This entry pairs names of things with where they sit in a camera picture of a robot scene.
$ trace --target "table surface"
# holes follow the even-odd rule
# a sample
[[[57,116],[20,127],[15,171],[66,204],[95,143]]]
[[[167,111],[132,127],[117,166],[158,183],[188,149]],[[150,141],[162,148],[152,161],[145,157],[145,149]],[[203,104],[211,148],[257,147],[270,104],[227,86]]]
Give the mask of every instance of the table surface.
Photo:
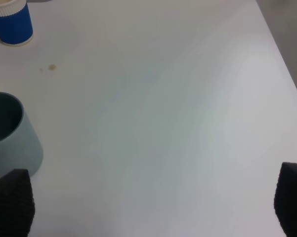
[[[31,237],[285,236],[297,90],[254,0],[29,8],[34,39],[0,44],[0,89],[44,147]]]

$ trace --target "light blue cup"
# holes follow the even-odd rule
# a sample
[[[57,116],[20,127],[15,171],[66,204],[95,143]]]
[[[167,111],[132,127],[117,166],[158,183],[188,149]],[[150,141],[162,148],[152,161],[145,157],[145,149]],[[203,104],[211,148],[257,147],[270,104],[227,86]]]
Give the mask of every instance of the light blue cup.
[[[8,46],[22,46],[33,38],[26,0],[0,0],[0,40]]]
[[[0,92],[0,178],[13,169],[39,169],[43,149],[21,102]]]

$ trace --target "floor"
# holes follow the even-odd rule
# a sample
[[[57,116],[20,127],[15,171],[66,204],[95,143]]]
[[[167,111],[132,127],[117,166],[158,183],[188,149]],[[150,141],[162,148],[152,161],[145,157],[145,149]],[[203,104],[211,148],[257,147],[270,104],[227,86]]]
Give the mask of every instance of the floor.
[[[297,0],[257,0],[297,87]]]

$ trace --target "blue paper cup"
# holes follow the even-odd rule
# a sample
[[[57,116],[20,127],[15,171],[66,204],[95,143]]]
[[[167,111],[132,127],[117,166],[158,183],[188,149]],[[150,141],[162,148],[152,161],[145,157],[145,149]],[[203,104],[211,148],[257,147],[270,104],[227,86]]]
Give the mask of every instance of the blue paper cup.
[[[33,38],[26,0],[0,0],[0,40],[8,46],[22,46]]]

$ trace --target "brown spot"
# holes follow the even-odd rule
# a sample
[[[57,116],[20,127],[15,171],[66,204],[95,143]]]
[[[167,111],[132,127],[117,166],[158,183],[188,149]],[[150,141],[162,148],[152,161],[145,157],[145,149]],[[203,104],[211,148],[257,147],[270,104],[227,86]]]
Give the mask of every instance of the brown spot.
[[[54,70],[56,69],[56,66],[55,66],[54,64],[51,64],[51,65],[48,67],[48,69],[49,69],[50,71],[54,71]]]

